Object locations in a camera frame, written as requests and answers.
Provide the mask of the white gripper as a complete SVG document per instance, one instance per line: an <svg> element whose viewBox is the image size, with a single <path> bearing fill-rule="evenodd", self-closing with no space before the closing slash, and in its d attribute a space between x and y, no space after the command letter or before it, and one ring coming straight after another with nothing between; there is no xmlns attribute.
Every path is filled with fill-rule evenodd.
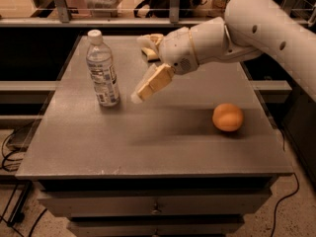
<svg viewBox="0 0 316 237"><path fill-rule="evenodd" d="M180 28L166 36L161 34L143 35L137 38L137 42L140 48L157 49L159 57L164 63L159 66L152 64L147 69L130 96L136 104L146 101L153 94L165 88L172 82L175 73L184 75L198 69L189 28Z"/></svg>

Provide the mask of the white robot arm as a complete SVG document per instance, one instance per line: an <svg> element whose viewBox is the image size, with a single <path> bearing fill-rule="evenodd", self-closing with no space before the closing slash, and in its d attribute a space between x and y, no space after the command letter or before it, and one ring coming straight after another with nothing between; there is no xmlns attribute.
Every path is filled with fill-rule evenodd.
<svg viewBox="0 0 316 237"><path fill-rule="evenodd" d="M208 62L239 62L265 53L316 100L316 35L292 20L273 0L230 0L224 16L166 36L137 39L162 64L151 66L131 94L141 103Z"/></svg>

